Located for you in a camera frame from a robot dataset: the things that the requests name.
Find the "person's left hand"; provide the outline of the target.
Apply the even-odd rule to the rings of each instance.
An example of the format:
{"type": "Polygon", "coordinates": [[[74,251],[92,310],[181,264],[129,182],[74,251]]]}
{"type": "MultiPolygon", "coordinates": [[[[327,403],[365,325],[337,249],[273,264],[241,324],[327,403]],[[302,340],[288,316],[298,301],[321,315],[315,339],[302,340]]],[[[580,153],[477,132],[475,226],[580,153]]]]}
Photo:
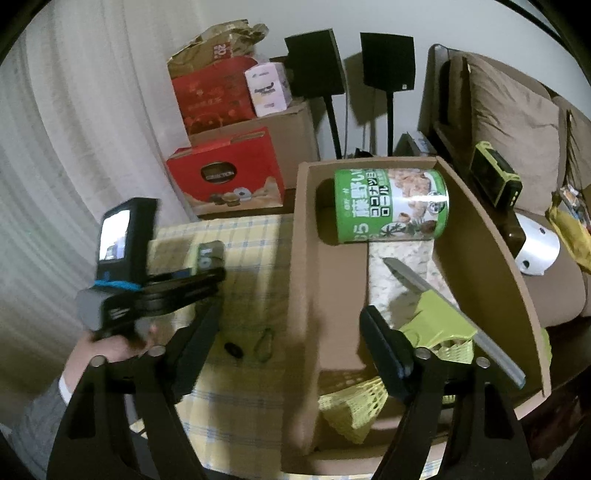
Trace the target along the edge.
{"type": "Polygon", "coordinates": [[[86,332],[77,341],[70,353],[60,378],[60,384],[72,394],[90,361],[97,356],[110,363],[117,363],[140,356],[158,343],[158,327],[151,324],[145,337],[129,340],[115,335],[96,340],[91,332],[86,332]]]}

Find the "grey sleeved left forearm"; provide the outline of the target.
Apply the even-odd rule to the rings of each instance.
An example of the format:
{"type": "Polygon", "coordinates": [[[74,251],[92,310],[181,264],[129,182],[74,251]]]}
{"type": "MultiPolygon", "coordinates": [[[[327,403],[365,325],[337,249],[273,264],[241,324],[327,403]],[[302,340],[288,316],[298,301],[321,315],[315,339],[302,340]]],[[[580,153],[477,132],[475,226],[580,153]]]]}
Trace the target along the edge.
{"type": "Polygon", "coordinates": [[[35,479],[45,479],[54,441],[71,399],[64,376],[37,397],[8,435],[8,443],[35,479]]]}

